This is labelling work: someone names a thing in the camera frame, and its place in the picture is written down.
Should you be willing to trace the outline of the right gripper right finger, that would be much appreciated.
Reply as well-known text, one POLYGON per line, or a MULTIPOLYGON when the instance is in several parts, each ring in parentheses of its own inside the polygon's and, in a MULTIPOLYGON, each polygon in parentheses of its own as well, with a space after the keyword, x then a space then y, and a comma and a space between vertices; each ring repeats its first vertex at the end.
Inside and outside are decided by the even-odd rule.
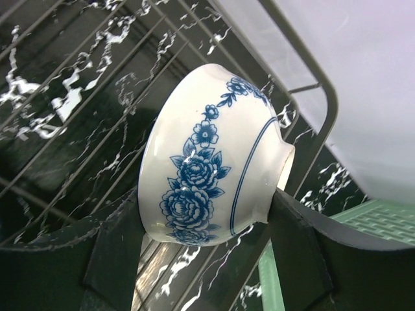
POLYGON ((413 310, 414 247, 352 229, 280 189, 268 217, 286 310, 413 310))

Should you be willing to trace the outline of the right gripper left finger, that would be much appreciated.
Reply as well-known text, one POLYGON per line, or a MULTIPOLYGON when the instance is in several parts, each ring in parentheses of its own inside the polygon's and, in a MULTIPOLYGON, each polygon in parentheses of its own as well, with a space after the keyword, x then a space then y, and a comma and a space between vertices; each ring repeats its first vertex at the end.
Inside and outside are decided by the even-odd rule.
POLYGON ((130 310, 143 235, 133 188, 33 243, 1 246, 1 309, 130 310))

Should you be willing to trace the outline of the blue white patterned bowl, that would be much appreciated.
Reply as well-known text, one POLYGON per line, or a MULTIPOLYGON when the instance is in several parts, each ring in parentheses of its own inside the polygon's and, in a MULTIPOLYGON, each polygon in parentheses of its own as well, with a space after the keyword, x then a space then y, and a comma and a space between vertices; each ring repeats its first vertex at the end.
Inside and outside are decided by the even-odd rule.
POLYGON ((201 65, 172 91, 148 138, 137 191, 143 227, 158 242, 216 246, 265 224, 294 154, 255 85, 201 65))

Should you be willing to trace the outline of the wire dish rack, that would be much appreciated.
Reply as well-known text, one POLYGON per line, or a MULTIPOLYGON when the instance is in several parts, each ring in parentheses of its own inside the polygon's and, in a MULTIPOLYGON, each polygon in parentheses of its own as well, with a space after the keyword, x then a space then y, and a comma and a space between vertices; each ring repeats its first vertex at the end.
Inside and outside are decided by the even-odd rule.
POLYGON ((293 142, 293 99, 207 1, 2 1, 1 246, 137 188, 162 104, 206 62, 264 86, 293 142))

